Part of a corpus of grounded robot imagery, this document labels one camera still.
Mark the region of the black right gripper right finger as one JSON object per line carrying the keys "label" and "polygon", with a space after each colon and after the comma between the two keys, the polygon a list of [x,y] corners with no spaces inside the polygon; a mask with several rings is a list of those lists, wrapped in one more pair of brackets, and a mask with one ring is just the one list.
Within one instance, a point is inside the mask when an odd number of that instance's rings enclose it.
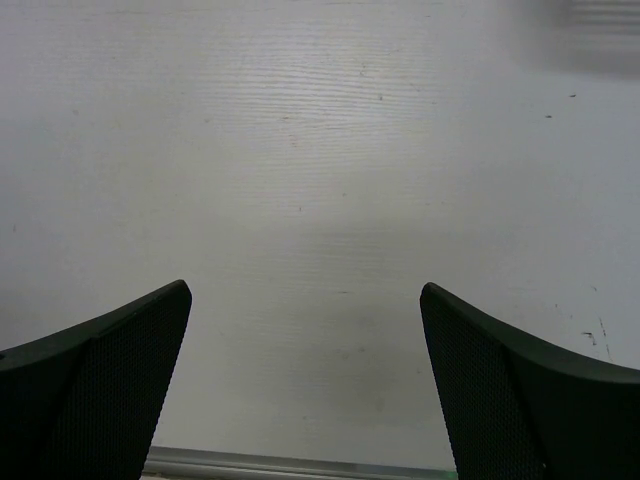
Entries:
{"label": "black right gripper right finger", "polygon": [[637,370],[551,344],[434,283],[420,310],[459,478],[638,478]]}

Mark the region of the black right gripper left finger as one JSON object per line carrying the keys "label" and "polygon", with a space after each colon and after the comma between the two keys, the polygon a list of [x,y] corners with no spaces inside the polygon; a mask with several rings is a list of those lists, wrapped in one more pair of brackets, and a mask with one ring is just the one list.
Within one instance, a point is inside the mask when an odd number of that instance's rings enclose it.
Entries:
{"label": "black right gripper left finger", "polygon": [[177,280],[2,351],[2,478],[140,478],[191,305]]}

